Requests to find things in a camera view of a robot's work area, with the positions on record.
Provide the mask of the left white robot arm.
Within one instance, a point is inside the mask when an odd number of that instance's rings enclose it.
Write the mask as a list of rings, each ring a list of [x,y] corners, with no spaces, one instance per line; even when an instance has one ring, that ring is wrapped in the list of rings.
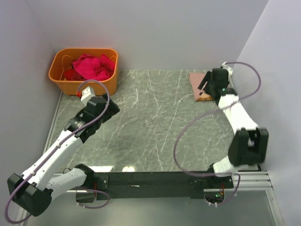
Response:
[[[101,124],[120,111],[106,94],[93,96],[84,104],[86,106],[67,122],[57,140],[29,169],[8,178],[12,201],[32,216],[42,214],[56,197],[69,189],[95,187],[94,171],[84,164],[53,178],[64,160],[82,147]]]

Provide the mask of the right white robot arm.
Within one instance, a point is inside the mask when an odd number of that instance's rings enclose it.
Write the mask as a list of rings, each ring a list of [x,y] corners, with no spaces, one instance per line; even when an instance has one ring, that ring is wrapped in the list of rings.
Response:
[[[214,68],[201,76],[198,85],[223,111],[234,132],[227,155],[208,168],[206,182],[212,188],[217,188],[232,173],[258,170],[266,158],[268,130],[246,112],[237,92],[229,86],[230,75],[231,69],[227,67]]]

